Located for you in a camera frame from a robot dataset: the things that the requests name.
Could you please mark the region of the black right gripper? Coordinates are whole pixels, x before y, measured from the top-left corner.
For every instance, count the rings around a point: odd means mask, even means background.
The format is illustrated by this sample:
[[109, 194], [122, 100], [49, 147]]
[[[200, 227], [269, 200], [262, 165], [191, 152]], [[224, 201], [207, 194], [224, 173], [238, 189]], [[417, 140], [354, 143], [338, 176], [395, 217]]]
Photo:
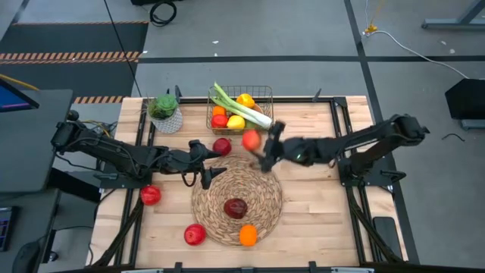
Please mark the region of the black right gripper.
[[310, 139], [293, 137], [283, 142], [280, 141], [285, 126], [286, 124], [282, 121], [276, 121], [269, 131], [259, 131], [261, 140], [266, 141], [263, 148], [264, 155], [253, 151], [250, 153], [261, 163], [262, 171], [270, 171], [276, 163], [282, 160], [303, 166], [315, 163], [315, 145]]

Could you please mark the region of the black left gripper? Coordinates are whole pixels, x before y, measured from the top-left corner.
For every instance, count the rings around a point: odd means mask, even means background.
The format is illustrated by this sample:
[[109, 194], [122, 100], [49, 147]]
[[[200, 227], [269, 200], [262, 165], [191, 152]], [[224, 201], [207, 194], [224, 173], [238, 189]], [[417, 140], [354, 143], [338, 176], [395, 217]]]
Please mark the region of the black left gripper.
[[172, 149], [168, 155], [168, 166], [181, 173], [183, 183], [188, 187], [195, 185], [197, 175], [200, 174], [202, 189], [208, 190], [212, 178], [227, 170], [226, 168], [210, 168], [209, 171], [205, 169], [204, 160], [221, 157], [222, 154], [211, 151], [199, 140], [189, 141], [188, 152]]

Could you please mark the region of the red pomegranate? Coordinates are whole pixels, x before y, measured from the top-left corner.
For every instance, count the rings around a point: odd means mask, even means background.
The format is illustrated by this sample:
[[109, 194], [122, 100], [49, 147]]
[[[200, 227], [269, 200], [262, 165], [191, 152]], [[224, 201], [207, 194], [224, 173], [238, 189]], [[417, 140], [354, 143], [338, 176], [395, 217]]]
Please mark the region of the red pomegranate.
[[228, 155], [232, 151], [231, 141], [227, 138], [219, 138], [214, 141], [212, 150], [222, 156]]

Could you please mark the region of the yellow lemon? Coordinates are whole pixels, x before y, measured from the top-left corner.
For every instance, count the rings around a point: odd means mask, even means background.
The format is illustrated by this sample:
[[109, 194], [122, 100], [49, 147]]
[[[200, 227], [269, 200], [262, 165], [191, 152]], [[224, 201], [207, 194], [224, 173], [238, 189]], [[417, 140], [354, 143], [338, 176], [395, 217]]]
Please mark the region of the yellow lemon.
[[242, 130], [246, 126], [246, 120], [239, 115], [232, 115], [228, 118], [226, 127], [231, 130]]

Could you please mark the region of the green white leek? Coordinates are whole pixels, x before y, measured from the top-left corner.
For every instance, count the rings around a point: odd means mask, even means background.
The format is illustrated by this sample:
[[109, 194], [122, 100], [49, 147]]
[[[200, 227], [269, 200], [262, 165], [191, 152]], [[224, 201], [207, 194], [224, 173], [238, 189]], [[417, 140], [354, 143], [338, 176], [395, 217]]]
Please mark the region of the green white leek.
[[214, 82], [214, 91], [216, 95], [212, 96], [211, 100], [216, 105], [257, 124], [264, 129], [269, 129], [272, 125], [272, 119], [270, 117], [232, 100], [216, 82]]

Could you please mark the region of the yellow bell pepper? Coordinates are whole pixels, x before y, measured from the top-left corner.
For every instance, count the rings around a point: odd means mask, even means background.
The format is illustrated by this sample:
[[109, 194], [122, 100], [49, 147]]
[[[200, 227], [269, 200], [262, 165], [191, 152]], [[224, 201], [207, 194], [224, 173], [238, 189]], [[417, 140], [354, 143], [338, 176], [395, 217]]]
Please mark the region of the yellow bell pepper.
[[247, 108], [253, 108], [254, 105], [255, 105], [255, 101], [254, 99], [252, 98], [251, 95], [249, 95], [248, 93], [242, 93], [240, 94], [237, 98], [236, 98], [236, 101], [240, 104], [240, 105], [243, 105]]

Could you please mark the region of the dark red plum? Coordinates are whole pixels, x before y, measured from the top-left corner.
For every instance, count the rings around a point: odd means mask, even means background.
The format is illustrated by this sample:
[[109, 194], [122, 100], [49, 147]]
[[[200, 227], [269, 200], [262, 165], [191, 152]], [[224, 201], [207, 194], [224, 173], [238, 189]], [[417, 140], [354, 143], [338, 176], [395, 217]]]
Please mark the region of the dark red plum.
[[246, 215], [248, 208], [247, 203], [243, 199], [228, 199], [224, 203], [224, 212], [233, 219], [242, 219]]

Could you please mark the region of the round woven placemat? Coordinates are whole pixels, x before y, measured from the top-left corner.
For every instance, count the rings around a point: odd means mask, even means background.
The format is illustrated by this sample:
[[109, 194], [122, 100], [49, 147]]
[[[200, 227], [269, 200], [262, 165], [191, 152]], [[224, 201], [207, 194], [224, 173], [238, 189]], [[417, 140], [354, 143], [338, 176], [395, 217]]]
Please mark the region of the round woven placemat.
[[[277, 226], [283, 212], [283, 188], [277, 176], [262, 173], [256, 162], [244, 155], [227, 155], [211, 162], [226, 171], [213, 178], [209, 189], [200, 184], [192, 189], [191, 211], [207, 236], [225, 246], [240, 246], [240, 231], [246, 225], [256, 229], [256, 240], [266, 238]], [[246, 213], [241, 218], [224, 211], [226, 202], [241, 199]]]

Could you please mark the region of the succulent in white patterned pot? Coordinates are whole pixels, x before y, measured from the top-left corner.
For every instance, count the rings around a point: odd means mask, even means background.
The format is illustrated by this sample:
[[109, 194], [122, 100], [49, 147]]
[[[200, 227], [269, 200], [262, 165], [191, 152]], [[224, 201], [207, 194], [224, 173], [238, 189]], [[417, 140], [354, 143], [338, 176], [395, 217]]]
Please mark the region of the succulent in white patterned pot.
[[176, 133], [183, 126], [183, 116], [174, 95], [151, 99], [147, 112], [155, 128], [162, 133]]

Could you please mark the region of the grey desk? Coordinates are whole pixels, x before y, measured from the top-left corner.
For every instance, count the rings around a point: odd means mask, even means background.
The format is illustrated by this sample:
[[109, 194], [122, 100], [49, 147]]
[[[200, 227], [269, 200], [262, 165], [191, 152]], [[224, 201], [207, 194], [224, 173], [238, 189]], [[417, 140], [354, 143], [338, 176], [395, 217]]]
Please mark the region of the grey desk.
[[51, 140], [73, 101], [70, 89], [27, 95], [39, 103], [38, 108], [0, 113], [0, 193], [45, 189], [55, 157]]
[[12, 265], [20, 248], [37, 241], [40, 252], [33, 273], [44, 261], [45, 248], [49, 246], [55, 211], [60, 199], [59, 190], [45, 190], [40, 193], [0, 194], [0, 207], [20, 208], [12, 237], [6, 252], [0, 252], [0, 273], [12, 273]]

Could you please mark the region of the black box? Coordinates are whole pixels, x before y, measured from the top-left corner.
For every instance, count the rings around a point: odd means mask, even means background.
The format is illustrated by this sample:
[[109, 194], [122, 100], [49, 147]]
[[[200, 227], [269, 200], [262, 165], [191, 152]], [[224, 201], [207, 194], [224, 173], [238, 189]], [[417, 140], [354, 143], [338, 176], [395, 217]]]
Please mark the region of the black box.
[[462, 79], [445, 97], [451, 118], [485, 120], [485, 80]]

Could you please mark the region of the monitor with blue screen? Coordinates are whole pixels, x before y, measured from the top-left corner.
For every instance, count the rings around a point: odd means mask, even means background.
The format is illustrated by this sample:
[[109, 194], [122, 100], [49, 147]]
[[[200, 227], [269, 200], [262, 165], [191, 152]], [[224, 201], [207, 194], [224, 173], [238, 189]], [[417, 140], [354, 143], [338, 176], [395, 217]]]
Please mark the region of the monitor with blue screen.
[[30, 110], [38, 107], [38, 102], [0, 79], [0, 112]]

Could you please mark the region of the black computer mouse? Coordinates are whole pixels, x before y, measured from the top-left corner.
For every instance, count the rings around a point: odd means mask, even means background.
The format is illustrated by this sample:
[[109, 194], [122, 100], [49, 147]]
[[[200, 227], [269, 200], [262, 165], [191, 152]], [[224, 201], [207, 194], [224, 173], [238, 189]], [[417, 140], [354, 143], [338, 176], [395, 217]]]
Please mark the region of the black computer mouse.
[[33, 273], [40, 252], [37, 241], [24, 244], [18, 251], [12, 265], [12, 273]]

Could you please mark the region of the black keyboard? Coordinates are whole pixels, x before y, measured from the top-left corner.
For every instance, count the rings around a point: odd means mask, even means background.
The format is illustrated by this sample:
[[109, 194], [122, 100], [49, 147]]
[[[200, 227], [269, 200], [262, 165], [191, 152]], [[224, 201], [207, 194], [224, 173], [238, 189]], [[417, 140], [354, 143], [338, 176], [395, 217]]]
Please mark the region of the black keyboard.
[[0, 252], [8, 250], [19, 211], [18, 206], [0, 207]]

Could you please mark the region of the grey metal stand leg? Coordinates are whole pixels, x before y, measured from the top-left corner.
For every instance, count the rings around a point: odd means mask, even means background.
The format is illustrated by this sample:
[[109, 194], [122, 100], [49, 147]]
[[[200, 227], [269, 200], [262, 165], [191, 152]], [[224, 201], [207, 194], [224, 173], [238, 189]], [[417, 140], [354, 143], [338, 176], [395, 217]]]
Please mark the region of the grey metal stand leg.
[[485, 19], [477, 19], [485, 9], [485, 0], [475, 0], [459, 17], [453, 19], [424, 19], [423, 29], [485, 30]]

